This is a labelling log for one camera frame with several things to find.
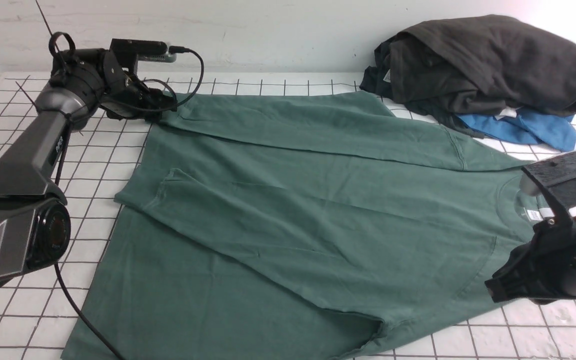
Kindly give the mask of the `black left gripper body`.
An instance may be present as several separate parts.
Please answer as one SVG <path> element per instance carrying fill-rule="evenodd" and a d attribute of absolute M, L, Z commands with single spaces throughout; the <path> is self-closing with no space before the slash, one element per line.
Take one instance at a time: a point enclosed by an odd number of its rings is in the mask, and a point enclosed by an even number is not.
<path fill-rule="evenodd" d="M 49 48 L 53 58 L 48 80 L 48 111 L 66 120 L 82 122 L 102 109 L 114 120 L 158 122 L 165 112 L 179 108 L 178 96 L 150 88 L 128 73 L 115 54 L 102 48 L 62 50 Z"/>

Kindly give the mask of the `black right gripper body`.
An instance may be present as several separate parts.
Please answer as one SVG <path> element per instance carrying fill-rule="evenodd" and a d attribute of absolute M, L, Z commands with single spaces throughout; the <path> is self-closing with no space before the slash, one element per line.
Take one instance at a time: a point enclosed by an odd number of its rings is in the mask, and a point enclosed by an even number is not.
<path fill-rule="evenodd" d="M 535 224 L 530 242 L 513 249 L 485 282 L 492 301 L 576 300 L 576 178 L 541 188 L 524 175 L 519 187 L 528 196 L 542 196 L 551 216 Z"/>

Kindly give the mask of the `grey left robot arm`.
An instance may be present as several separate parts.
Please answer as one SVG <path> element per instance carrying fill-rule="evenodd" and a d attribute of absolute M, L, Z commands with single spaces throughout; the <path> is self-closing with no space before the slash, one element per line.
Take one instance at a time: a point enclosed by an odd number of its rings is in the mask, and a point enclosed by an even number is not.
<path fill-rule="evenodd" d="M 52 267 L 66 253 L 71 218 L 61 172 L 71 134 L 100 109 L 113 120 L 156 122 L 178 99 L 137 76 L 140 61 L 176 61 L 186 48 L 160 41 L 114 39 L 110 49 L 49 48 L 50 78 L 33 102 L 36 117 L 0 158 L 0 288 Z"/>

